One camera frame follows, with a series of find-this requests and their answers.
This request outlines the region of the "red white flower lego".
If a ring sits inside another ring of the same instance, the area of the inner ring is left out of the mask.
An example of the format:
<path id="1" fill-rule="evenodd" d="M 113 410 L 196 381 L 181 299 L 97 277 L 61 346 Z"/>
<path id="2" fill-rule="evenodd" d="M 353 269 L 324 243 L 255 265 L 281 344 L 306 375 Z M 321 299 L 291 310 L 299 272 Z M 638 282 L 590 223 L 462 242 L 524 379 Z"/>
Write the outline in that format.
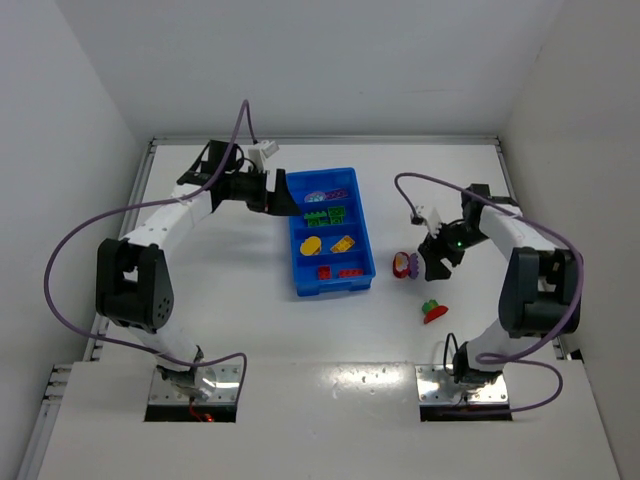
<path id="1" fill-rule="evenodd" d="M 392 262 L 393 275 L 403 279 L 410 274 L 410 255 L 406 252 L 397 252 Z"/>

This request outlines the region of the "purple round lego piece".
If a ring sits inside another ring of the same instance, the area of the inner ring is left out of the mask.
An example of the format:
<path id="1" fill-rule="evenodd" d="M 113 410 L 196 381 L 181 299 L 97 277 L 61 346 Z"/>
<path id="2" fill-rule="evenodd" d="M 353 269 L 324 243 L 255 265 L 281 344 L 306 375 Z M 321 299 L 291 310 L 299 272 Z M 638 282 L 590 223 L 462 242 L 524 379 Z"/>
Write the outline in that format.
<path id="1" fill-rule="evenodd" d="M 322 202 L 326 199 L 326 195 L 324 192 L 321 191 L 314 191 L 311 192 L 309 194 L 307 194 L 304 197 L 304 202 L 305 203 L 315 203 L 315 202 Z"/>

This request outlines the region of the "green small lego brick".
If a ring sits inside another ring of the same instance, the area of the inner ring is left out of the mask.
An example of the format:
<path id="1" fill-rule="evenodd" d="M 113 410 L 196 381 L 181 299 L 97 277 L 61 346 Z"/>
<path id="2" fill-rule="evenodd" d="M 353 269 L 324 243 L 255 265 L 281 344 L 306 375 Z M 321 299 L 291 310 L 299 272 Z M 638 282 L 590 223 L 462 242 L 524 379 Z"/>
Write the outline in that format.
<path id="1" fill-rule="evenodd" d="M 421 310 L 424 314 L 428 314 L 437 307 L 439 307 L 439 303 L 435 299 L 431 299 L 422 305 Z"/>

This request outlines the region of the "red half round lego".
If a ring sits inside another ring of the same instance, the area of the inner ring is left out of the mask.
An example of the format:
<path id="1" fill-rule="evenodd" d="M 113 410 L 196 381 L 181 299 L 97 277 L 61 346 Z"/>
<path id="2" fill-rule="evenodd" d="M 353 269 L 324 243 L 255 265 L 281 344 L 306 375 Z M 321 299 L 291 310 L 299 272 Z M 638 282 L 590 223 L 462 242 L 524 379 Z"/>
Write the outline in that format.
<path id="1" fill-rule="evenodd" d="M 424 324 L 429 324 L 432 321 L 440 318 L 448 312 L 449 308 L 444 305 L 439 305 L 436 309 L 432 310 L 428 314 L 424 314 Z"/>

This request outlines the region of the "yellow oval lego piece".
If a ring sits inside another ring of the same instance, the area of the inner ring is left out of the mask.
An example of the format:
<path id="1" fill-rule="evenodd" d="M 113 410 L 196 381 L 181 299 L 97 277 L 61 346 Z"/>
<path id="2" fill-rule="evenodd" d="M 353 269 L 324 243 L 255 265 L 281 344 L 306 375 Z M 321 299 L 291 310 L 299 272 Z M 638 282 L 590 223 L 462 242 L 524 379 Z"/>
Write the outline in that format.
<path id="1" fill-rule="evenodd" d="M 299 247 L 300 254 L 303 256 L 317 255 L 322 251 L 322 240 L 318 236 L 310 236 L 306 238 Z"/>

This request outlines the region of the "green striped lego brick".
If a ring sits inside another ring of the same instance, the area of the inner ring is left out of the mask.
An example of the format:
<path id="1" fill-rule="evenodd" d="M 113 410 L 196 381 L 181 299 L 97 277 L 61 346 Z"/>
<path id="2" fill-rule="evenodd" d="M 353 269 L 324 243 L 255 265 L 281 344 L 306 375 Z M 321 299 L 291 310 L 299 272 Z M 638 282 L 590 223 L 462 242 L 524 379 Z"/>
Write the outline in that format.
<path id="1" fill-rule="evenodd" d="M 343 224 L 346 216 L 346 208 L 344 206 L 332 206 L 327 208 L 329 223 L 331 225 Z"/>

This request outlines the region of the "purple square lego brick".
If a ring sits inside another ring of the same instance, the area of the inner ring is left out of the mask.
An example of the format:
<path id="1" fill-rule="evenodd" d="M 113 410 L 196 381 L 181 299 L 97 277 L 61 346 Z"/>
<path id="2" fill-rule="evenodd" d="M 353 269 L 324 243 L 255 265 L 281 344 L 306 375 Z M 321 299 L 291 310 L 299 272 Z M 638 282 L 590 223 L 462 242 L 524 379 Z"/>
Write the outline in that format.
<path id="1" fill-rule="evenodd" d="M 326 200 L 336 200 L 336 199 L 342 199 L 342 198 L 347 198 L 349 196 L 348 191 L 346 189 L 336 189 L 336 190 L 332 190 L 329 191 L 325 194 L 325 199 Z"/>

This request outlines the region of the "yellow lego brick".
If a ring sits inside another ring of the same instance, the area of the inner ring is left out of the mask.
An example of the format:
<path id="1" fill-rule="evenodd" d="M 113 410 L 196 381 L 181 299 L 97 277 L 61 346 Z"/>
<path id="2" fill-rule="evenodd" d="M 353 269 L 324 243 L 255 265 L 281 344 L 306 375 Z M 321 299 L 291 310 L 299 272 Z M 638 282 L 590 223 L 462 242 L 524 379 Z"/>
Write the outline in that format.
<path id="1" fill-rule="evenodd" d="M 351 236 L 345 235 L 330 248 L 330 251 L 334 254 L 345 253 L 353 248 L 354 245 L 355 240 Z"/>

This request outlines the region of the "small red lego brick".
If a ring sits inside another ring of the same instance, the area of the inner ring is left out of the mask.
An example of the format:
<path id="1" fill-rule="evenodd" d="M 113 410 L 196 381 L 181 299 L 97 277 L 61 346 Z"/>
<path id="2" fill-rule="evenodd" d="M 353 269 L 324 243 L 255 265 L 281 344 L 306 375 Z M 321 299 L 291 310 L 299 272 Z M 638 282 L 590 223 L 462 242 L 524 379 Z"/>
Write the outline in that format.
<path id="1" fill-rule="evenodd" d="M 329 266 L 319 266 L 317 268 L 317 278 L 319 280 L 329 280 L 332 278 L 331 268 Z"/>

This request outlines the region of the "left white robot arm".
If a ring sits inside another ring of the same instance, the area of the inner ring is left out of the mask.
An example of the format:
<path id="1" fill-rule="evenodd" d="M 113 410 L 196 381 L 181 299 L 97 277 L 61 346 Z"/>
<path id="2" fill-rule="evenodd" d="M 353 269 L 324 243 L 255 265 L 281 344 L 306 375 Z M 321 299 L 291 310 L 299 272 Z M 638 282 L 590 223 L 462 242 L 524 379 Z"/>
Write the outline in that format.
<path id="1" fill-rule="evenodd" d="M 297 216 L 300 209 L 279 169 L 265 161 L 278 151 L 272 140 L 248 149 L 211 140 L 180 176 L 171 201 L 121 239 L 104 240 L 97 252 L 96 310 L 128 330 L 157 358 L 161 378 L 191 400 L 216 390 L 201 348 L 172 319 L 174 292 L 168 260 L 195 226 L 224 201 L 242 201 L 253 212 Z"/>

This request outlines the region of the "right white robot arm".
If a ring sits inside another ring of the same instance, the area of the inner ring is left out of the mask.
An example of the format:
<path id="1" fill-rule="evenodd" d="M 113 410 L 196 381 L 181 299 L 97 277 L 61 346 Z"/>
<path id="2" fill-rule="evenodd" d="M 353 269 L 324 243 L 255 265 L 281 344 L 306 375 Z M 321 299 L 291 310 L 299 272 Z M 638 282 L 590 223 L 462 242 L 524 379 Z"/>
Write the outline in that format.
<path id="1" fill-rule="evenodd" d="M 427 281 L 447 280 L 466 250 L 491 241 L 508 261 L 497 319 L 478 337 L 456 348 L 451 376 L 457 384 L 484 386 L 504 365 L 534 351 L 548 336 L 574 332 L 580 313 L 578 256 L 520 221 L 521 209 L 510 197 L 472 184 L 461 194 L 462 217 L 439 224 L 418 247 Z"/>

